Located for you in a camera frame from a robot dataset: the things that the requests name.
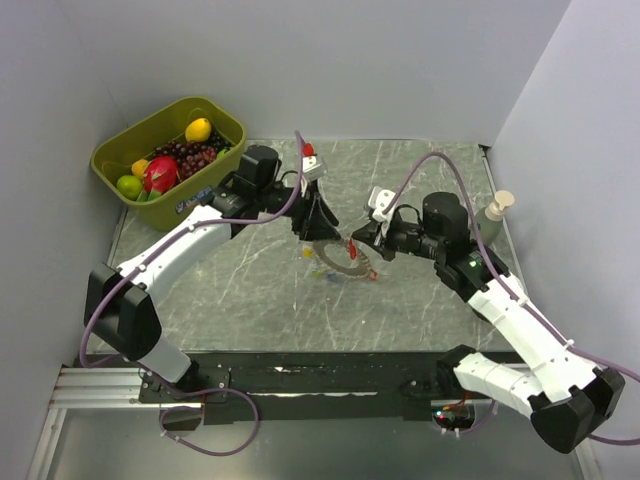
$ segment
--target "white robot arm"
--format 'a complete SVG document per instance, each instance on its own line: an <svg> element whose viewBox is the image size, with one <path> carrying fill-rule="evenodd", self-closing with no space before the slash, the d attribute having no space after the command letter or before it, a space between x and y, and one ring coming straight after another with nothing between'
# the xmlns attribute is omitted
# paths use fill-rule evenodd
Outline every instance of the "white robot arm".
<svg viewBox="0 0 640 480"><path fill-rule="evenodd" d="M487 249L500 281L492 276L470 238L468 213L455 194L427 195L419 223L404 221L399 208L385 214L393 197L393 192L376 187L367 202L371 221L352 238L386 260L392 260L396 252L435 260L442 282L491 323L529 367L515 370L460 345L438 362L441 388L461 388L493 398L529 417L554 449L573 450L612 415L624 387L620 373L573 354L567 349L571 341L561 344L524 308L528 305L540 313L520 281ZM501 282L519 300L511 298Z"/></svg>
<svg viewBox="0 0 640 480"><path fill-rule="evenodd" d="M294 191L277 180L281 161L275 150L256 146L242 156L237 171L213 189L210 198L162 239L116 269L99 265L89 278L85 324L114 285L135 273L102 312L93 332L120 352L166 381L189 390L197 377L195 364L163 334L155 307L173 283L196 260L234 238L261 212L276 213ZM302 161L304 188L284 213L301 240L339 240L338 220L324 203L318 179L327 172L322 157L310 152ZM216 223L231 218L243 223Z"/></svg>

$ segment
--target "bottle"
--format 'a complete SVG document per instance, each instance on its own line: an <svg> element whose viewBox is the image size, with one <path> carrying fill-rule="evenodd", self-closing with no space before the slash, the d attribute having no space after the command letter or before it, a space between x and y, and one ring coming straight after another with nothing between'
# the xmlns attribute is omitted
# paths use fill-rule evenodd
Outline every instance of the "bottle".
<svg viewBox="0 0 640 480"><path fill-rule="evenodd" d="M476 213L476 222L480 229L480 238L485 245L491 245L502 230L502 217L516 199L511 192L499 190L493 201Z"/></svg>

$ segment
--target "white pump cap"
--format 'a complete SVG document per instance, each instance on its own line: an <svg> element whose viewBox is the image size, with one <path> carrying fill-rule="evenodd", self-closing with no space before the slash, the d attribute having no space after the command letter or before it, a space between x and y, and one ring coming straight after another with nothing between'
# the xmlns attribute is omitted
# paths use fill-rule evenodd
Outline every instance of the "white pump cap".
<svg viewBox="0 0 640 480"><path fill-rule="evenodd" d="M507 212L507 208L516 202L513 193L506 190L498 190L493 197L493 202L485 209L484 213L489 220L497 222L502 220L504 214Z"/></svg>

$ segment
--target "plastic basket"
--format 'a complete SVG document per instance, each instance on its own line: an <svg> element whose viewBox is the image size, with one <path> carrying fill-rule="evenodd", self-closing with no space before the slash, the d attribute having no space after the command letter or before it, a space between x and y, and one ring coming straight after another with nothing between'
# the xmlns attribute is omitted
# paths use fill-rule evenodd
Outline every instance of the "plastic basket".
<svg viewBox="0 0 640 480"><path fill-rule="evenodd" d="M155 200L132 201L117 190L116 182L122 175L131 174L135 161L150 159L156 147L172 140L184 143L187 125L202 117L209 119L213 128L231 142L229 152ZM120 200L137 211L143 222L156 230L168 231L187 216L191 205L238 168L245 141L244 126L222 108L204 97L187 97L103 143L91 157L91 168Z"/></svg>

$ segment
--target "gray marble surface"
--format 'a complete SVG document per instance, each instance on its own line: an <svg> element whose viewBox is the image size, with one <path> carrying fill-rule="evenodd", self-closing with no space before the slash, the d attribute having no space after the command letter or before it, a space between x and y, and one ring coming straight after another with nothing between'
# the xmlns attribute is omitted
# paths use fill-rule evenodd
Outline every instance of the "gray marble surface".
<svg viewBox="0 0 640 480"><path fill-rule="evenodd" d="M293 141L259 143L278 150L285 168L295 168ZM397 189L409 167L430 150L443 151L456 162L476 208L491 198L476 145L371 140L313 144L328 162L323 194L344 235L366 223L363 204L372 186ZM402 201L419 207L434 191L459 192L447 166L438 160L423 165ZM290 228L287 219L248 227L198 261L157 305L166 335L186 351L445 351L461 343L511 350L440 283L430 261L398 255L387 263L365 247L379 272L377 281L331 280L318 275L313 259L303 257L302 244ZM137 255L161 236L129 212L113 264ZM504 233L493 247L513 268ZM103 343L91 347L108 351Z"/></svg>

